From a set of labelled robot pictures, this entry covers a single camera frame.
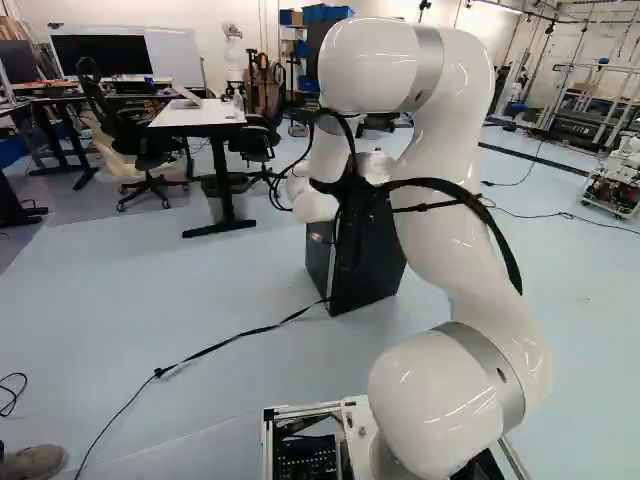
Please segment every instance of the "computer monitor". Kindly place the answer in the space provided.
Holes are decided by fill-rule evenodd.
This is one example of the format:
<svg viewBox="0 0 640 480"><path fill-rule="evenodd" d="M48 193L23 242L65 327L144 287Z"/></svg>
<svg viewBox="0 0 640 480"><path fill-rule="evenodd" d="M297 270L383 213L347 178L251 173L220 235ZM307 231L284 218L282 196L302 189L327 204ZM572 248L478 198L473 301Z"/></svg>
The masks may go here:
<svg viewBox="0 0 640 480"><path fill-rule="evenodd" d="M51 35L51 43L65 76L76 74L82 57L93 58L105 77L153 73L144 35Z"/></svg>
<svg viewBox="0 0 640 480"><path fill-rule="evenodd" d="M27 40L0 41L0 60L11 84L42 80Z"/></svg>

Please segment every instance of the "bottle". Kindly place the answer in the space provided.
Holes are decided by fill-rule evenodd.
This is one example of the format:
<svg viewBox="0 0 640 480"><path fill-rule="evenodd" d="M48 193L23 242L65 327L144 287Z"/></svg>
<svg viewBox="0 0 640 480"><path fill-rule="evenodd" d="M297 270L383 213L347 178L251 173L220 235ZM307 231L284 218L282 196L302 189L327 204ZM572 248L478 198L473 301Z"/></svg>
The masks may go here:
<svg viewBox="0 0 640 480"><path fill-rule="evenodd" d="M238 90L233 94L233 111L236 119L244 117L244 99Z"/></svg>

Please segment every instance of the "black office chair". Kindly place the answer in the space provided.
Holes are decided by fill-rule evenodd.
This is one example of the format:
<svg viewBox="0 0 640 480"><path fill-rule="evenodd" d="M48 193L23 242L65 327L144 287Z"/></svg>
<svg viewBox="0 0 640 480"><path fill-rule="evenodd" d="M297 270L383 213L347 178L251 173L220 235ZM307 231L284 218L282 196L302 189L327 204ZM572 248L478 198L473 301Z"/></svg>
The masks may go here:
<svg viewBox="0 0 640 480"><path fill-rule="evenodd" d="M130 189L135 190L118 201L117 210L124 212L127 202L147 191L151 191L162 200L163 208L171 208L169 199L160 188L181 186L186 191L189 189L189 182L166 180L164 175L152 177L149 171L167 161L175 161L170 152L182 150L185 148L184 144L171 137L149 138L145 130L153 119L144 108L123 108L116 111L107 102L100 87L101 74L93 59L81 58L76 65L76 73L102 131L113 137L111 147L123 155L136 155L135 168L145 174L145 179L140 182L123 183L120 186L119 191L123 195Z"/></svg>
<svg viewBox="0 0 640 480"><path fill-rule="evenodd" d="M249 125L243 127L237 135L231 138L228 145L230 152L240 152L240 156L247 163L260 163L259 172L247 174L253 177L249 182L250 185L264 181L270 188L273 188L272 179L277 178L278 174L274 173L272 168L267 168L266 164L275 158L273 147L278 145L281 140L278 127L282 123L284 115L283 106L287 88L282 65L274 65L273 78L279 80L276 80L278 88L275 93L271 94L272 101L267 102L262 115L247 114L246 119Z"/></svg>

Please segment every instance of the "shoe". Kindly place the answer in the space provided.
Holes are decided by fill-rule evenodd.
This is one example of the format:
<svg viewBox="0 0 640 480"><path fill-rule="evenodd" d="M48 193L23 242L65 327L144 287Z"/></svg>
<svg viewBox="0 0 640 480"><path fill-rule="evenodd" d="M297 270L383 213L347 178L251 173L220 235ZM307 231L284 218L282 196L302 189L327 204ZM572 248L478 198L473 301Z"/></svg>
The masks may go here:
<svg viewBox="0 0 640 480"><path fill-rule="evenodd" d="M55 445L38 445L5 455L0 480L46 480L64 466L66 452Z"/></svg>

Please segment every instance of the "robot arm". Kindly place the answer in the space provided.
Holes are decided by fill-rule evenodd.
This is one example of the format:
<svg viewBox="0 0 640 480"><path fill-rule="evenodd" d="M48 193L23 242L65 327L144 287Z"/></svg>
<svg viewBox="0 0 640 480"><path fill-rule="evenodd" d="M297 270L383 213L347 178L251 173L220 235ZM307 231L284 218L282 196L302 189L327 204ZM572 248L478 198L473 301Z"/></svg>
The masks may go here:
<svg viewBox="0 0 640 480"><path fill-rule="evenodd" d="M478 192L475 155L494 78L475 37L351 18L327 34L318 75L323 101L342 113L413 113L414 136L391 169L392 180L436 177ZM338 207L304 175L334 182L348 156L344 139L321 135L309 164L287 185L304 222L333 219ZM446 200L420 187L391 192L394 209ZM381 355L370 373L369 403L383 442L404 467L442 479L542 402L553 360L540 325L494 255L486 226L470 209L396 213L395 221L411 268L447 293L451 320Z"/></svg>

